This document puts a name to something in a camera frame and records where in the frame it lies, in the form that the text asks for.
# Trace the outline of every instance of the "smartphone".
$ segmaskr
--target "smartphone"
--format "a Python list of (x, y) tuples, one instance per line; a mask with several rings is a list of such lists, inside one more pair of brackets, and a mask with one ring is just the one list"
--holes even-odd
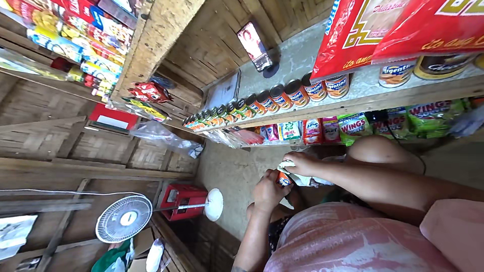
[(248, 22), (239, 30), (237, 37), (258, 72), (262, 72), (265, 68), (272, 65), (272, 60), (267, 54), (266, 48), (262, 44), (252, 22)]

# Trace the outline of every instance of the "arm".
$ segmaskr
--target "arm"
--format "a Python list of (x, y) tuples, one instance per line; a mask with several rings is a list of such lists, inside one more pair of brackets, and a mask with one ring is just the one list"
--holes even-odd
[(460, 198), (484, 201), (484, 191), (433, 177), (375, 166), (323, 162), (300, 152), (284, 159), (296, 167), (288, 171), (333, 182), (400, 221), (418, 225), (436, 200)]
[(254, 210), (245, 230), (232, 272), (262, 271), (269, 254), (269, 222), (274, 208), (286, 196), (292, 186), (281, 188), (275, 180), (279, 171), (267, 170), (256, 185)]

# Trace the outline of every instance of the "electric fan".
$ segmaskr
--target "electric fan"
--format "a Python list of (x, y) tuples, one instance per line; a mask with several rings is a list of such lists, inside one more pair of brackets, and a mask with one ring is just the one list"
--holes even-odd
[(222, 214), (224, 198), (218, 189), (212, 189), (205, 204), (183, 205), (153, 210), (151, 202), (143, 195), (127, 196), (111, 204), (97, 219), (96, 236), (105, 243), (118, 243), (139, 233), (156, 211), (205, 207), (204, 213), (211, 221)]

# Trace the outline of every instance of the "white cable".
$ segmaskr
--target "white cable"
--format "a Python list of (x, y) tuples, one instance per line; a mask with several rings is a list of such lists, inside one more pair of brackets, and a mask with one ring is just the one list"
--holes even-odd
[(0, 189), (0, 192), (19, 192), (19, 191), (32, 191), (32, 192), (41, 192), (41, 193), (68, 193), (74, 195), (92, 195), (92, 196), (110, 196), (110, 195), (120, 195), (120, 194), (134, 194), (139, 195), (147, 198), (144, 194), (135, 193), (135, 192), (116, 192), (116, 193), (86, 193), (86, 192), (76, 192), (76, 191), (53, 191), (53, 190), (39, 190), (39, 189)]

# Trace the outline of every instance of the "tattoo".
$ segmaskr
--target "tattoo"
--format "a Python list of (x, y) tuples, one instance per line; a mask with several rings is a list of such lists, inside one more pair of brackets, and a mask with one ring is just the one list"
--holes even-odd
[(240, 267), (232, 266), (232, 270), (230, 272), (247, 272), (247, 270), (244, 270)]

